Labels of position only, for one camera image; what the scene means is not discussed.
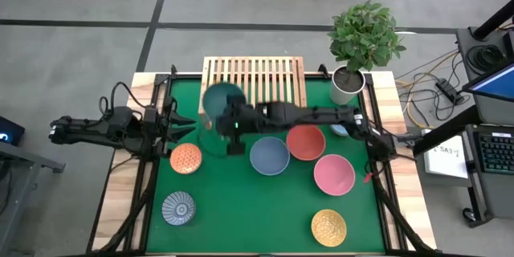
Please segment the grey metal stand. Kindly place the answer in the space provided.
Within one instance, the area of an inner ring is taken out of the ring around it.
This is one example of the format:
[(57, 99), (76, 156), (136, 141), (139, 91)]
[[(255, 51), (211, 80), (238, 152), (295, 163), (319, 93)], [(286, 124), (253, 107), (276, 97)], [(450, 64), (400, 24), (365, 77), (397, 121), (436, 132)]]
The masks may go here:
[(51, 169), (53, 173), (62, 173), (64, 163), (53, 161), (29, 153), (19, 147), (0, 142), (0, 165), (8, 164), (6, 175), (0, 177), (0, 257), (18, 255), (10, 251), (10, 243), (17, 229), (23, 210), (36, 179), (42, 168)]

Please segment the blue white striped bowl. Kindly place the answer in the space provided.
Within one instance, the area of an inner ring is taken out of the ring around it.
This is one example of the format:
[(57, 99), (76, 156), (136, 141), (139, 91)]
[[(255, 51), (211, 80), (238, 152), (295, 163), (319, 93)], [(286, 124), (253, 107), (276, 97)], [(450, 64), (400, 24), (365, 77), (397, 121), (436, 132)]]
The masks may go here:
[(194, 199), (185, 191), (171, 193), (161, 205), (162, 217), (171, 226), (187, 224), (194, 217), (195, 212)]

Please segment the orange patterned bowl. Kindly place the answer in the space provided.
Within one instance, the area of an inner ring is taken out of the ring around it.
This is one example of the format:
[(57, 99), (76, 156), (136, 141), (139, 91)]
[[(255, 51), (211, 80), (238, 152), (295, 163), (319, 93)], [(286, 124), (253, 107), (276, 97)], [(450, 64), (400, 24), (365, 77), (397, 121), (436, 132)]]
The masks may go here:
[(192, 143), (184, 143), (174, 148), (170, 154), (170, 165), (176, 173), (194, 173), (202, 163), (202, 152)]

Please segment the black power strip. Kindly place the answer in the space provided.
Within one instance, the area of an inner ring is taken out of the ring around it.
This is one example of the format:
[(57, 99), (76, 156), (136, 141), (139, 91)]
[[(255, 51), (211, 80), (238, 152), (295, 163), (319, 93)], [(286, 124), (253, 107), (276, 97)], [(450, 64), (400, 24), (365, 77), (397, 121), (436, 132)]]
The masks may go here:
[(436, 81), (435, 87), (452, 103), (461, 104), (464, 101), (455, 87), (451, 85), (446, 79), (440, 78)]

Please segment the yellow patterned bowl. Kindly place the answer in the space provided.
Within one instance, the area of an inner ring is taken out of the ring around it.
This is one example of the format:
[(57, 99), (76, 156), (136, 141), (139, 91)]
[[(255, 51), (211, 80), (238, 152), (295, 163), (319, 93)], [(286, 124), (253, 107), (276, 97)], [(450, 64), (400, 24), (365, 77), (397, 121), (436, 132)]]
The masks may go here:
[(347, 226), (342, 216), (335, 210), (324, 209), (316, 212), (311, 221), (314, 239), (325, 247), (340, 246), (347, 235)]

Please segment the black backlit keyboard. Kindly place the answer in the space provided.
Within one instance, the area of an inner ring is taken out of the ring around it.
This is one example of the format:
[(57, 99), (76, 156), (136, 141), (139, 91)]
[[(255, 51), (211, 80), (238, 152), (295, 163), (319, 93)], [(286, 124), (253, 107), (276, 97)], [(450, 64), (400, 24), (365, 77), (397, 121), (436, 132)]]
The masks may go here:
[(514, 135), (480, 132), (476, 139), (479, 163), (485, 173), (514, 175)]

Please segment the green table mat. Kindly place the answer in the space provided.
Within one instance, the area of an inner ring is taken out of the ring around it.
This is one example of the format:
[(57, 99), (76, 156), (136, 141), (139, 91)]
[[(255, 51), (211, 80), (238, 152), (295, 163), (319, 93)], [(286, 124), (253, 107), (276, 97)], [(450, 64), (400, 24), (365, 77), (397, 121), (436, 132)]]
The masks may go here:
[[(191, 174), (176, 173), (161, 159), (146, 250), (149, 253), (325, 253), (311, 232), (312, 217), (335, 210), (348, 233), (337, 252), (381, 253), (384, 241), (373, 184), (365, 181), (365, 144), (339, 137), (323, 127), (328, 154), (345, 157), (356, 181), (345, 195), (325, 194), (315, 183), (314, 163), (291, 159), (279, 175), (264, 176), (247, 155), (227, 156), (226, 142), (213, 131), (196, 128), (185, 142), (202, 148), (202, 163)], [(161, 208), (176, 191), (196, 204), (185, 225), (169, 225)]]

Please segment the grey equipment cart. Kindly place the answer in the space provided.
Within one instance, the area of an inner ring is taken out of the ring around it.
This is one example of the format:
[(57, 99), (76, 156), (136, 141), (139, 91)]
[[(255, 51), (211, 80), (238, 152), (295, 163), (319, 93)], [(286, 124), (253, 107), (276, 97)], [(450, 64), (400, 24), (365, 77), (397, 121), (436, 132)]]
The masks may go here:
[[(472, 37), (476, 27), (456, 31), (459, 52), (469, 82), (494, 68), (514, 62), (514, 31), (494, 30), (486, 39)], [(425, 153), (459, 134), (466, 136), (471, 150), (466, 169), (471, 186), (471, 208), (463, 210), (470, 227), (493, 218), (514, 219), (514, 175), (485, 173), (479, 163), (476, 134), (511, 133), (514, 135), (514, 102), (472, 94), (475, 104), (427, 133), (414, 145), (414, 154)]]

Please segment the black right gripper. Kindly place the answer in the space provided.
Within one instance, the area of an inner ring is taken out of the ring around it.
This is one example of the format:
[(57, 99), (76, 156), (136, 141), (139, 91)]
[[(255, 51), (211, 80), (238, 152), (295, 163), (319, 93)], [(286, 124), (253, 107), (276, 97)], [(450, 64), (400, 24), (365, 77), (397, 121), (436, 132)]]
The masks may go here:
[(261, 133), (262, 113), (246, 104), (244, 95), (226, 96), (226, 107), (216, 117), (215, 128), (219, 135)]

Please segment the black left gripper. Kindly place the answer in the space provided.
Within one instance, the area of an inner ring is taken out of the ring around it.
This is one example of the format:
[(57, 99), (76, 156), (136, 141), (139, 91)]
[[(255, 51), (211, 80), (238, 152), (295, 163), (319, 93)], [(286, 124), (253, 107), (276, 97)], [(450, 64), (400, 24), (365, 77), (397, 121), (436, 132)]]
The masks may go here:
[[(179, 116), (173, 106), (176, 101), (171, 96), (165, 96), (162, 102), (161, 111), (158, 111), (158, 119), (154, 128), (146, 128), (142, 123), (143, 146), (142, 157), (169, 157), (168, 130), (170, 125), (189, 125), (196, 121), (184, 116)], [(195, 127), (172, 128), (172, 142), (179, 142), (183, 137), (193, 132)]]

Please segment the dark teal bowl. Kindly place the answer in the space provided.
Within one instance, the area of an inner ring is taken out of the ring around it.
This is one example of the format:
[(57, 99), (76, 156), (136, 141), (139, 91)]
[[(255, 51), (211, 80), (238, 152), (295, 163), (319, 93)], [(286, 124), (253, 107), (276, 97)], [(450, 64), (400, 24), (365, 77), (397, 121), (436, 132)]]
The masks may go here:
[(218, 116), (223, 114), (228, 96), (234, 96), (246, 102), (243, 91), (235, 84), (213, 84), (206, 89), (202, 98), (202, 106), (209, 120), (215, 121)]

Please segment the black pole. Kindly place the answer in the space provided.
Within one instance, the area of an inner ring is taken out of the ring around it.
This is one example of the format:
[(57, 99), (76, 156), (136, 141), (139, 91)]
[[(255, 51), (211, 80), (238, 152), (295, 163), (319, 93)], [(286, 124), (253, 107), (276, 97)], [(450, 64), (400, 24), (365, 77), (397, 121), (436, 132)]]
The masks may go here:
[(472, 37), (478, 41), (486, 39), (494, 30), (514, 16), (514, 0), (510, 0), (486, 22), (472, 32)]

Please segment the plain blue-grey bowl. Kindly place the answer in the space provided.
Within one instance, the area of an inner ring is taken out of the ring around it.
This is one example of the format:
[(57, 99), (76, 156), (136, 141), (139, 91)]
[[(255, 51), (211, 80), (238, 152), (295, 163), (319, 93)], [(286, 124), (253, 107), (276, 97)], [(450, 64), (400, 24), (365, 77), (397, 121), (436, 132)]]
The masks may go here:
[(263, 137), (250, 150), (250, 163), (262, 175), (281, 174), (289, 165), (290, 153), (285, 143), (277, 137)]

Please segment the dark device with blue light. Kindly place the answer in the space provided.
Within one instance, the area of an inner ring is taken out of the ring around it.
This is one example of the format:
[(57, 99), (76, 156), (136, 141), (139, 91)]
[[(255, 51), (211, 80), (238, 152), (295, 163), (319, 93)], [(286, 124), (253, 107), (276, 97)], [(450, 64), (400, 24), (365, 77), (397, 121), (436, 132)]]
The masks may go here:
[(0, 142), (19, 146), (25, 131), (26, 129), (21, 125), (0, 116)]

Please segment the plain red bowl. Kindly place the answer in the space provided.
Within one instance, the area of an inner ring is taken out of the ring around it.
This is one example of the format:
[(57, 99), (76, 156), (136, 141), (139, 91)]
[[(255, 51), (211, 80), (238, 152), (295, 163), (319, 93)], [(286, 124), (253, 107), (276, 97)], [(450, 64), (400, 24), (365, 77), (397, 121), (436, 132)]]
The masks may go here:
[(322, 131), (314, 124), (297, 125), (291, 128), (286, 144), (293, 157), (301, 161), (313, 161), (321, 156), (326, 147)]

